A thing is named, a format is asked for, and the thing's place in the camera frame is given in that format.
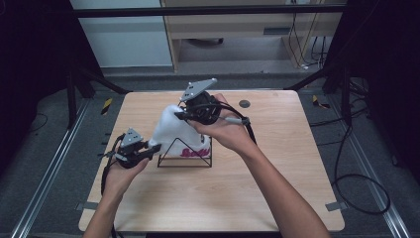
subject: black horizontal bar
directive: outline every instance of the black horizontal bar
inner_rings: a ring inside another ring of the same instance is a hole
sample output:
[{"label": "black horizontal bar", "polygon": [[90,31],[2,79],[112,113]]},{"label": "black horizontal bar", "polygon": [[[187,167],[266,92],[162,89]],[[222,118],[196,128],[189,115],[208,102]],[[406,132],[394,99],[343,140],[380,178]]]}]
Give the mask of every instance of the black horizontal bar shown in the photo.
[{"label": "black horizontal bar", "polygon": [[256,5],[209,7],[161,7],[122,9],[79,9],[49,11],[48,14],[77,18],[149,17],[185,15],[273,14],[273,13],[333,13],[349,10],[346,4]]}]

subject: person's left hand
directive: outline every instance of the person's left hand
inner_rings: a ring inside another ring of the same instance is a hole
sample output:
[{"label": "person's left hand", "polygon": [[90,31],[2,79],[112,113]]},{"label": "person's left hand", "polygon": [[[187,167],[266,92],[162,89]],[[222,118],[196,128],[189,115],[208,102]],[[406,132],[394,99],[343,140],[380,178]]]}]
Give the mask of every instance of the person's left hand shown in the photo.
[{"label": "person's left hand", "polygon": [[106,177],[103,196],[111,195],[122,198],[134,177],[146,167],[148,162],[149,159],[143,159],[135,167],[130,169],[121,167],[118,162],[114,163],[109,169],[108,176]]}]

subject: wall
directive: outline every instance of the wall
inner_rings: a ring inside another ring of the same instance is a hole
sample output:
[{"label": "wall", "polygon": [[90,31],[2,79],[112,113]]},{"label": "wall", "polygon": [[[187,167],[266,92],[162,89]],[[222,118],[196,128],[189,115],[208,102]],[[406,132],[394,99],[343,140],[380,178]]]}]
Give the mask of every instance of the wall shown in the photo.
[{"label": "wall", "polygon": [[[74,9],[160,7],[158,0],[70,2]],[[79,21],[103,70],[172,67],[162,17],[85,18]]]}]

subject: white fabric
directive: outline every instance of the white fabric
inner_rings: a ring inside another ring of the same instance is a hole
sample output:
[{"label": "white fabric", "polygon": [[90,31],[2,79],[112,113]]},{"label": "white fabric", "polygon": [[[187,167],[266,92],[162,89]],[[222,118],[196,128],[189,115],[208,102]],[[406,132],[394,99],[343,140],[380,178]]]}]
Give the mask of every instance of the white fabric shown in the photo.
[{"label": "white fabric", "polygon": [[[202,157],[209,155],[210,138],[206,135],[198,134],[188,123],[179,120],[174,115],[174,112],[181,111],[182,109],[176,105],[169,105],[162,111],[154,134],[149,140],[149,146],[161,144],[158,154],[162,155],[169,149],[170,144],[176,138],[179,138]],[[196,154],[179,140],[175,141],[167,154],[179,157],[197,157]]]}]

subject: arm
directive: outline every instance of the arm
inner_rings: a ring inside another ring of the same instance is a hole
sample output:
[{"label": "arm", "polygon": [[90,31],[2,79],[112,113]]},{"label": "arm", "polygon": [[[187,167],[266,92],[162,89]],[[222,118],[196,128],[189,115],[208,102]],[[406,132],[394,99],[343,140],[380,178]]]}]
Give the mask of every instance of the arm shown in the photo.
[{"label": "arm", "polygon": [[[226,102],[220,94],[215,97]],[[235,115],[222,110],[221,116]],[[230,124],[221,119],[209,126],[193,121],[189,121],[189,124],[198,133],[215,138],[241,156],[262,191],[284,237],[330,237],[318,214],[250,139],[244,126]]]},{"label": "arm", "polygon": [[144,159],[131,169],[124,169],[120,164],[111,166],[106,178],[105,189],[98,207],[83,234],[83,237],[109,237],[115,214],[134,177],[148,164]]}]

